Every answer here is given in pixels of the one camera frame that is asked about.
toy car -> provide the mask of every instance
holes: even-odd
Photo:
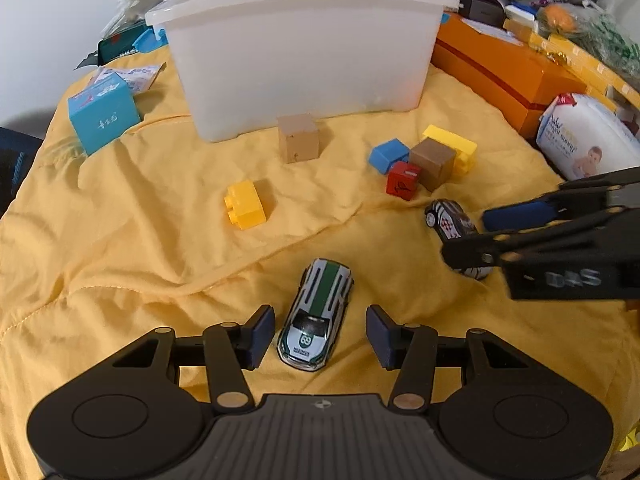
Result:
[[[286,364],[307,372],[326,364],[352,286],[349,267],[338,262],[316,258],[305,269],[278,338],[278,355]]]
[[[462,238],[476,234],[478,229],[455,200],[434,200],[424,210],[424,219],[428,227],[436,229],[440,240]],[[471,267],[454,269],[475,280],[484,280],[491,272],[491,267]]]

red tag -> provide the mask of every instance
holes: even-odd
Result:
[[[574,99],[574,96],[571,94],[560,94],[558,96],[558,102],[556,102],[556,106],[560,105],[571,105],[575,106],[578,102]]]

green stripe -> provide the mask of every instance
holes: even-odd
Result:
[[[322,278],[320,278],[320,283],[318,284],[318,291],[316,292],[311,308],[309,309],[309,314],[311,316],[322,317],[326,300],[329,297],[329,292],[331,292],[331,287],[334,284],[334,280],[339,269],[340,266],[333,262],[326,263],[324,272],[322,273]]]

red block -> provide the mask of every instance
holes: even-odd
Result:
[[[421,168],[407,162],[396,162],[389,170],[386,178],[386,192],[389,195],[399,196],[405,200],[414,197],[418,189],[418,178]]]

white and green toy car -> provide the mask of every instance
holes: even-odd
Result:
[[[326,364],[352,286],[351,270],[338,262],[317,258],[305,269],[278,338],[278,355],[286,364],[307,372]]]

